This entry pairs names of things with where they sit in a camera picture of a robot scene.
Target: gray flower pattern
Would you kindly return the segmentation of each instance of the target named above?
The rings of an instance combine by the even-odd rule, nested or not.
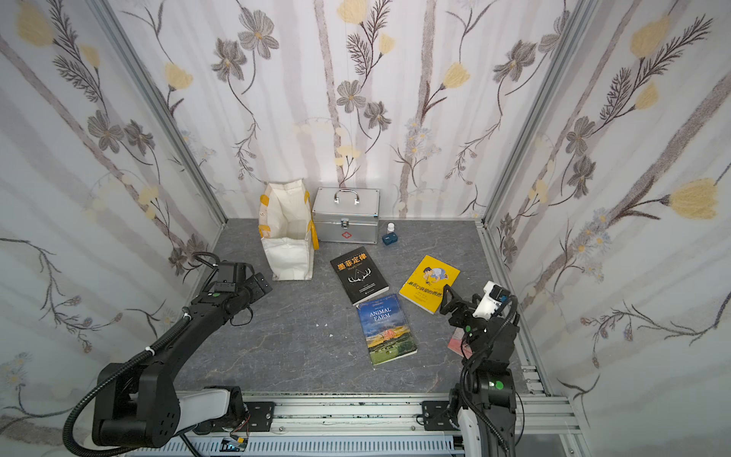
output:
[[[388,124],[391,123],[391,120],[383,116],[387,111],[387,109],[383,106],[383,102],[368,103],[368,106],[365,108],[363,115],[370,119],[368,122],[369,129],[374,128],[376,124],[380,126],[381,130],[388,129]]]
[[[505,213],[505,218],[500,220],[500,231],[505,233],[512,228],[512,217],[510,213]]]
[[[134,120],[131,119],[129,121],[129,124],[124,127],[124,131],[127,132],[127,141],[129,141],[129,144],[137,146],[143,156],[147,154],[147,147],[155,149],[155,140],[152,139],[152,134],[143,133],[142,126]]]
[[[576,186],[574,198],[581,198],[589,193],[586,180],[594,177],[595,168],[596,162],[592,162],[587,156],[582,157],[581,160],[577,160],[574,163],[574,175],[567,182],[570,186]]]
[[[188,256],[185,255],[185,252],[183,252],[183,248],[174,248],[173,251],[170,253],[170,257],[167,258],[167,261],[170,263],[170,267],[175,269],[175,275],[180,276],[183,274],[185,269],[183,266],[185,265],[185,262],[188,260]]]
[[[586,138],[591,136],[595,125],[594,121],[589,122],[588,116],[579,118],[574,124],[573,132],[566,134],[566,139],[569,141],[569,144],[566,145],[566,153],[578,156],[584,155],[588,149]]]
[[[248,8],[241,8],[238,20],[249,30],[238,34],[241,46],[248,50],[256,48],[261,57],[271,58],[272,55],[269,50],[279,49],[279,42],[271,36],[274,30],[274,22],[263,12],[257,10],[252,14]]]
[[[119,125],[109,126],[109,118],[101,110],[96,110],[96,116],[89,116],[87,128],[90,134],[99,138],[99,149],[111,148],[114,154],[119,152],[118,141],[124,139],[124,132]]]
[[[205,245],[205,243],[198,239],[198,236],[195,233],[190,235],[190,239],[185,245],[185,250],[187,254],[191,257],[193,257],[194,252],[201,252],[205,251],[206,249],[207,246]]]
[[[569,12],[565,11],[553,21],[553,30],[555,34],[543,35],[541,37],[541,43],[538,44],[538,51],[541,53],[553,52],[558,46],[558,41],[561,39],[561,34],[564,33],[566,22],[569,20]]]
[[[515,245],[515,239],[512,236],[505,238],[503,241],[503,256],[505,263],[512,263],[512,258],[518,253],[518,247]]]
[[[366,106],[366,98],[358,95],[360,93],[360,82],[358,80],[343,81],[338,86],[338,94],[340,98],[336,102],[340,106],[345,106],[346,113],[352,113],[355,108]]]
[[[228,81],[229,75],[234,75],[236,79],[243,80],[241,65],[246,63],[246,56],[238,47],[238,42],[216,38],[215,54],[221,61],[218,64],[212,64],[211,69],[216,72],[221,81]]]
[[[496,65],[493,71],[495,75],[493,79],[496,83],[503,81],[506,76],[517,81],[523,72],[523,67],[533,64],[536,60],[536,44],[518,40],[512,50],[507,54],[509,61],[506,64]]]

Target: black cable sheath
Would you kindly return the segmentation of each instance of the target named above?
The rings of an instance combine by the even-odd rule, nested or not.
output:
[[[520,394],[518,391],[515,391],[515,395],[518,396],[518,400],[520,400],[520,410],[523,411],[523,427],[520,428],[520,436],[518,437],[518,440],[515,442],[515,445],[517,446],[520,440],[523,438],[523,432],[526,430],[526,409],[523,407],[523,399],[520,397]]]
[[[205,292],[205,288],[208,287],[208,285],[211,283],[211,279],[216,275],[216,273],[219,272],[218,267],[215,267],[213,270],[211,270],[211,274],[208,275],[208,278],[205,279],[203,282],[203,285],[200,287],[200,290],[198,291],[199,294]]]
[[[193,454],[193,457],[203,457],[203,455],[198,452],[198,449],[193,446],[193,443],[190,442],[190,438],[185,436],[185,433],[181,433],[178,436],[183,440],[183,444],[185,444],[185,447],[187,447],[190,453]]]
[[[179,321],[175,323],[175,325],[170,330],[168,330],[168,332],[165,333],[165,335],[161,336],[153,344],[150,344],[150,348],[155,352],[163,350],[168,344],[175,341],[180,336],[183,330],[185,330],[185,328],[190,323],[190,319],[190,316],[183,316]],[[87,393],[76,404],[76,406],[69,413],[69,417],[66,418],[66,423],[64,423],[64,430],[61,434],[64,446],[70,453],[79,457],[111,457],[118,456],[119,454],[127,453],[131,450],[137,449],[135,447],[114,447],[112,449],[104,450],[88,449],[80,445],[74,438],[74,424],[76,424],[76,420],[79,418],[79,415],[84,410],[84,408],[86,408],[91,400],[93,400],[94,397],[96,397],[96,395],[102,389],[107,387],[112,381],[120,377],[122,374],[126,373],[128,370],[149,359],[150,357],[152,357],[152,352],[148,350],[144,350],[138,353],[136,356],[125,362],[124,365],[119,367],[119,369],[112,373],[107,379],[101,381],[98,385],[96,385],[95,388],[91,389],[91,391]]]
[[[215,261],[215,263],[210,263],[210,262],[208,262],[208,261],[207,261],[206,259],[204,259],[204,258],[202,258],[202,257],[201,257],[201,256],[204,256],[204,255],[205,255],[206,257],[210,257],[210,258],[212,258],[212,259],[213,259],[213,260]],[[211,268],[214,268],[214,269],[215,269],[215,268],[216,268],[216,267],[217,267],[218,265],[220,265],[220,264],[221,264],[221,259],[219,258],[219,256],[215,255],[215,254],[214,254],[213,252],[208,252],[208,251],[196,251],[196,252],[194,252],[193,254],[190,254],[190,257],[193,257],[193,258],[194,258],[195,260],[197,260],[198,262],[201,262],[201,263],[202,263],[202,264],[204,264],[204,265],[208,265],[209,267],[211,267]]]

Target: black book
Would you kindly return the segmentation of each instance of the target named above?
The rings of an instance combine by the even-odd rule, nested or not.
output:
[[[330,264],[354,305],[388,291],[388,283],[364,247],[332,259]]]

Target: floral wallpaper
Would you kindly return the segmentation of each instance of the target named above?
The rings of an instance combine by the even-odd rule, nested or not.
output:
[[[730,13],[600,2],[485,225],[594,456],[731,448]]]
[[[230,217],[268,181],[481,217],[564,33],[562,0],[111,0]]]
[[[41,456],[99,370],[177,320],[219,223],[86,3],[0,12],[0,447]]]

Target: yellow book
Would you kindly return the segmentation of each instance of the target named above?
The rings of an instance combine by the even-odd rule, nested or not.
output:
[[[398,293],[434,314],[442,303],[444,285],[454,284],[458,274],[457,268],[425,256]]]

